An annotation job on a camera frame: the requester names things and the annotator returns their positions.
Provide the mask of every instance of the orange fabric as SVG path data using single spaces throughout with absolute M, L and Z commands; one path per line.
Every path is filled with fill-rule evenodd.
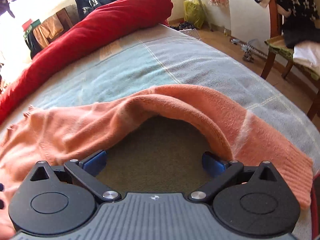
M 1 143 L 0 232 L 12 235 L 8 203 L 39 160 L 62 165 L 109 149 L 148 118 L 162 115 L 194 125 L 211 149 L 225 160 L 256 166 L 270 160 L 297 197 L 310 206 L 312 160 L 263 120 L 225 95 L 195 85 L 151 87 L 126 98 L 88 106 L 42 110 L 30 107 L 24 119 L 11 125 Z

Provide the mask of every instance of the light blue blanket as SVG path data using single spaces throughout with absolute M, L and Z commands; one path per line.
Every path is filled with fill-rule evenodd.
M 320 134 L 279 91 L 226 54 L 158 25 L 109 44 L 55 74 L 29 96 L 1 127 L 22 118 L 28 105 L 48 109 L 113 101 L 151 86 L 195 84 L 216 89 L 280 131 L 320 168 Z M 310 211 L 295 234 L 311 239 Z

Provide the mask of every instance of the yellow cloth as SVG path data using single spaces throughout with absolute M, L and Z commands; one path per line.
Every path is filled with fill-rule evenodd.
M 56 14 L 50 16 L 33 30 L 33 34 L 40 47 L 44 49 L 49 45 L 47 38 L 52 39 L 58 33 L 63 31 L 63 26 Z

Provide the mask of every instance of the blanket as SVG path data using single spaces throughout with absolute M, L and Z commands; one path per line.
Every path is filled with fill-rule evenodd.
M 38 53 L 0 98 L 0 124 L 29 94 L 68 64 L 135 30 L 165 22 L 171 0 L 118 0 L 94 10 Z
M 30 107 L 24 119 L 7 129 L 0 144 L 0 231 L 13 227 L 8 204 L 32 166 L 39 160 L 62 165 L 109 149 L 148 118 L 161 115 L 195 126 L 212 151 L 224 160 L 257 166 L 270 160 L 297 197 L 310 205 L 312 160 L 249 110 L 216 90 L 196 85 L 151 87 L 111 102 L 78 107 Z

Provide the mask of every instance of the red fabric edge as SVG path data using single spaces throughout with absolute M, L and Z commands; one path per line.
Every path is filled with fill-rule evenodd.
M 313 178 L 313 182 L 320 176 L 320 172 Z M 311 225 L 312 225 L 312 239 L 315 239 L 319 235 L 319 216 L 318 216 L 318 205 L 316 198 L 316 190 L 314 184 L 311 188 Z
M 53 74 L 125 35 L 164 23 L 172 8 L 171 0 L 118 0 L 95 9 L 39 52 L 7 87 L 0 98 L 0 124 Z

